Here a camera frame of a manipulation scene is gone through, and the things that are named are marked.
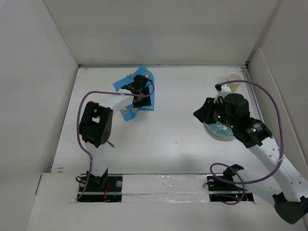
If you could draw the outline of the blue space-print cloth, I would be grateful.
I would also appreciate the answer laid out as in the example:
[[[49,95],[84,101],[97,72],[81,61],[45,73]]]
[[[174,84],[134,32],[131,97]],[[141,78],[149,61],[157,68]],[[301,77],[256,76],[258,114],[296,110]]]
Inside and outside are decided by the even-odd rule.
[[[140,66],[134,73],[127,75],[126,77],[116,81],[113,83],[113,86],[116,91],[119,91],[122,86],[126,84],[130,84],[133,82],[133,79],[136,75],[142,75],[150,79],[154,83],[154,76],[150,70],[148,70],[145,66]],[[121,109],[121,115],[123,119],[127,122],[130,120],[133,120],[137,114],[138,111],[141,110],[148,110],[148,111],[153,111],[154,110],[154,102],[155,102],[155,94],[153,93],[150,96],[151,99],[151,105],[149,106],[143,106],[141,108],[136,108],[133,106],[133,104],[130,104],[126,106],[125,108]]]

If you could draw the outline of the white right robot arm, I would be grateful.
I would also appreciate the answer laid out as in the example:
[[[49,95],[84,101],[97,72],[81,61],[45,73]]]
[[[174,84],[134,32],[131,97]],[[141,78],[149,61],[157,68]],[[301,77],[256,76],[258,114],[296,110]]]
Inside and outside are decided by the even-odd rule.
[[[227,167],[223,177],[217,177],[225,188],[247,188],[270,203],[287,223],[296,224],[308,213],[308,182],[283,155],[272,132],[260,120],[250,116],[249,103],[242,95],[231,93],[217,99],[208,97],[193,114],[201,123],[217,122],[232,129],[241,142],[270,172],[277,186],[264,180],[251,180],[245,169],[237,164]]]

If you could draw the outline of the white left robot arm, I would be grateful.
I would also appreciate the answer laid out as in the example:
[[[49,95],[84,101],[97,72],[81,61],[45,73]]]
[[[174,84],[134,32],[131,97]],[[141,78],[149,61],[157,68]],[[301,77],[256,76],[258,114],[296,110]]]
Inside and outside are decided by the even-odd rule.
[[[101,103],[89,101],[83,113],[82,106],[91,94],[109,95]],[[105,160],[105,145],[109,142],[113,116],[126,106],[141,108],[151,105],[154,94],[154,81],[145,75],[136,75],[131,83],[125,84],[118,92],[91,91],[81,100],[77,113],[77,142],[89,156],[90,166],[79,183],[86,190],[97,191],[108,188],[108,167]]]

